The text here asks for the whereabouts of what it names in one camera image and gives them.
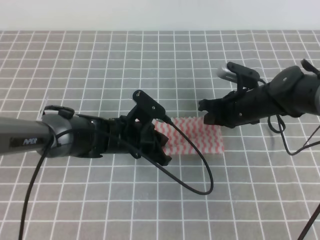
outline black cable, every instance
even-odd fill
[[[313,133],[310,135],[310,137],[305,141],[303,144],[303,147],[310,141],[310,139],[316,134],[316,132],[320,129],[320,125],[313,131]]]
[[[20,222],[20,230],[19,230],[18,240],[23,240],[24,227],[25,227],[25,221],[26,221],[26,214],[27,214],[27,208],[28,208],[28,201],[29,201],[29,198],[30,198],[32,187],[34,186],[34,183],[35,183],[36,177],[37,177],[37,175],[39,173],[40,167],[41,167],[42,163],[44,162],[44,160],[45,160],[49,150],[51,149],[51,146],[52,146],[53,143],[54,143],[54,138],[52,137],[49,140],[49,143],[47,144],[47,146],[45,147],[44,152],[41,155],[38,164],[36,165],[36,168],[35,168],[34,173],[32,175],[31,181],[29,183],[29,187],[28,187],[28,189],[26,191],[25,198],[24,198],[24,203],[23,203],[23,208],[22,208],[22,214],[21,214],[21,222]]]
[[[284,145],[284,149],[285,151],[290,155],[290,156],[294,156],[294,155],[297,155],[298,153],[300,153],[301,151],[305,150],[305,149],[308,149],[308,148],[311,148],[313,146],[316,146],[316,145],[319,145],[320,144],[320,141],[315,141],[313,143],[310,143],[308,145],[307,142],[310,141],[310,139],[312,138],[312,136],[318,131],[318,129],[320,129],[320,126],[318,126],[314,131],[313,133],[311,134],[311,136],[306,140],[306,142],[303,144],[303,146],[301,148],[299,148],[298,150],[294,151],[294,152],[290,152],[289,151],[289,148],[288,148],[288,144],[287,144],[287,141],[286,141],[286,138],[285,138],[285,135],[284,135],[284,129],[286,128],[286,125],[284,123],[284,121],[282,120],[282,118],[277,114],[276,115],[276,118],[277,118],[277,122],[278,122],[278,127],[279,127],[279,130],[276,130],[272,124],[271,124],[271,121],[270,121],[270,117],[268,117],[268,126],[269,128],[271,129],[271,131],[273,131],[274,133],[276,134],[280,134],[281,135],[281,138],[282,138],[282,141],[283,141],[283,145]]]
[[[32,187],[35,183],[36,177],[39,173],[40,167],[44,161],[44,159],[46,158],[49,150],[51,149],[51,146],[54,142],[54,139],[56,140],[57,144],[58,143],[58,139],[60,137],[62,137],[63,135],[69,134],[69,133],[73,133],[73,132],[92,132],[92,133],[96,133],[96,134],[101,134],[101,135],[105,135],[110,139],[113,139],[114,141],[119,142],[120,144],[126,146],[128,149],[137,152],[140,156],[144,157],[146,160],[148,160],[150,163],[152,163],[154,166],[156,166],[158,169],[160,169],[162,172],[164,172],[165,174],[167,174],[170,178],[172,178],[173,180],[175,180],[177,183],[179,183],[180,185],[182,185],[183,187],[185,187],[186,189],[190,190],[191,192],[198,194],[198,195],[208,195],[210,194],[213,189],[214,189],[214,178],[212,176],[212,172],[210,170],[210,167],[205,159],[205,157],[201,154],[201,152],[199,151],[199,149],[194,145],[194,143],[176,126],[174,125],[174,123],[170,120],[169,124],[171,126],[174,127],[174,129],[176,129],[186,140],[187,142],[194,148],[194,150],[199,154],[200,158],[202,159],[208,174],[209,174],[209,178],[210,178],[210,189],[208,191],[199,191],[194,189],[193,187],[189,186],[188,184],[184,183],[183,181],[181,181],[179,178],[177,178],[176,176],[174,176],[171,172],[167,171],[164,167],[162,167],[161,165],[159,165],[157,162],[153,161],[151,158],[149,158],[146,154],[144,154],[141,150],[139,150],[138,148],[136,148],[135,146],[131,145],[130,143],[128,143],[125,140],[122,140],[114,135],[109,134],[108,132],[105,131],[101,131],[101,130],[96,130],[96,129],[87,129],[87,128],[75,128],[75,129],[69,129],[66,131],[63,131],[57,135],[52,136],[52,138],[50,139],[49,143],[47,144],[47,146],[45,147],[45,150],[42,154],[42,156],[40,157],[40,160],[34,170],[34,173],[32,175],[31,181],[29,183],[29,187],[26,191],[25,194],[25,198],[24,198],[24,204],[23,204],[23,208],[22,208],[22,214],[21,214],[21,222],[20,222],[20,230],[19,230],[19,237],[18,240],[23,240],[23,234],[24,234],[24,226],[25,226],[25,220],[26,220],[26,213],[27,213],[27,207],[28,207],[28,201],[29,201],[29,197],[31,194],[31,190]]]
[[[195,149],[195,151],[199,154],[200,158],[202,159],[208,174],[209,174],[209,178],[210,178],[210,189],[208,191],[199,191],[194,189],[193,187],[189,186],[188,184],[184,183],[183,181],[181,181],[179,178],[177,178],[176,176],[174,176],[171,172],[169,172],[168,170],[166,170],[163,166],[159,165],[157,162],[153,161],[150,157],[148,157],[146,154],[144,154],[141,150],[139,150],[138,148],[136,148],[135,146],[131,145],[130,143],[128,143],[125,140],[122,140],[120,138],[118,138],[117,136],[111,135],[108,132],[105,131],[101,131],[101,130],[97,130],[97,129],[87,129],[87,128],[75,128],[75,129],[69,129],[66,131],[63,131],[59,134],[57,134],[55,137],[56,139],[61,138],[63,135],[69,134],[69,133],[73,133],[73,132],[92,132],[92,133],[96,133],[96,134],[100,134],[100,135],[105,135],[110,139],[113,139],[114,141],[119,142],[120,144],[124,145],[125,147],[127,147],[128,149],[138,153],[140,156],[144,157],[147,161],[149,161],[151,164],[153,164],[154,166],[156,166],[158,169],[160,169],[162,172],[164,172],[165,174],[167,174],[170,178],[172,178],[173,180],[175,180],[177,183],[179,183],[180,185],[182,185],[183,187],[185,187],[186,189],[190,190],[191,192],[198,194],[198,195],[209,195],[213,189],[214,189],[214,178],[212,176],[212,172],[209,168],[209,165],[206,161],[206,159],[204,158],[204,156],[201,154],[201,152],[198,150],[198,148],[190,141],[190,139],[180,130],[177,128],[177,126],[173,125],[173,127],[175,129],[177,129],[177,131],[182,134],[182,136],[188,141],[188,143],[191,144],[191,146]]]
[[[320,213],[320,204],[316,207],[314,213],[310,217],[309,221],[306,223],[305,227],[303,228],[297,240],[303,240],[305,238],[312,224],[315,222],[316,218],[318,217],[319,213]]]

